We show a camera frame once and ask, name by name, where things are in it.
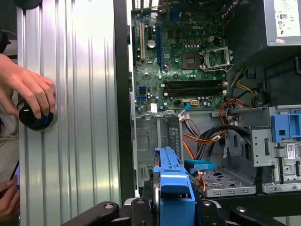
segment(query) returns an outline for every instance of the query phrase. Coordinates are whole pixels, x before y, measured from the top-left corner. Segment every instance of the green circuit board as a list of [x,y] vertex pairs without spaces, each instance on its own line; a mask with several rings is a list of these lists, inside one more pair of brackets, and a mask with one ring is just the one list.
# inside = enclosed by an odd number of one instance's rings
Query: green circuit board
[[[150,110],[151,103],[158,111],[181,110],[187,103],[198,111],[220,107],[226,72],[205,72],[201,52],[224,46],[221,13],[184,13],[176,21],[168,13],[135,14],[132,26],[138,112]],[[211,65],[225,61],[223,51],[208,56]]]

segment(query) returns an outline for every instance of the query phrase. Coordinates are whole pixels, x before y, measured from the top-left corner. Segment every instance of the screw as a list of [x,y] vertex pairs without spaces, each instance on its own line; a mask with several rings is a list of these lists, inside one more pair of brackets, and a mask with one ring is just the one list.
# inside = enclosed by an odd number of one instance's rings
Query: screw
[[106,209],[112,209],[114,206],[112,204],[106,204],[104,207]]
[[211,203],[208,202],[208,201],[203,201],[203,204],[204,204],[205,206],[210,206],[210,205],[211,205]]
[[242,213],[246,212],[246,209],[243,208],[243,207],[241,207],[241,206],[237,206],[236,209],[237,209],[239,212],[242,212]]

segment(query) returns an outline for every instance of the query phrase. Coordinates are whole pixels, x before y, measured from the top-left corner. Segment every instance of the power supply label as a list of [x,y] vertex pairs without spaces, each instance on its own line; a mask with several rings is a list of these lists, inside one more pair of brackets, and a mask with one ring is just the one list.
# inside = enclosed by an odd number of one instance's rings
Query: power supply label
[[274,0],[277,37],[301,36],[298,0]]

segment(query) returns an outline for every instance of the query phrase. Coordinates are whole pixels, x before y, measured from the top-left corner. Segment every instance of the black knob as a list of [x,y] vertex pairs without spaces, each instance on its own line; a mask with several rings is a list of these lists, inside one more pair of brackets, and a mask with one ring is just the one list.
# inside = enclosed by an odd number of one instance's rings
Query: black knob
[[47,116],[42,114],[42,117],[40,119],[37,119],[34,116],[32,109],[27,104],[25,104],[19,112],[19,119],[21,123],[32,130],[43,130],[51,124],[53,120],[53,114],[49,113],[49,115]]

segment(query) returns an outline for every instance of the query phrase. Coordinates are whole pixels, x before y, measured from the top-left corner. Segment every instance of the aluminum panel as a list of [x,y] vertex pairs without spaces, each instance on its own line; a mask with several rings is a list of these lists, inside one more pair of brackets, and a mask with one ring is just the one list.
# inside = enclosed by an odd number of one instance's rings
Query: aluminum panel
[[120,203],[113,1],[44,0],[17,23],[18,63],[54,81],[58,112],[44,132],[19,128],[21,225]]

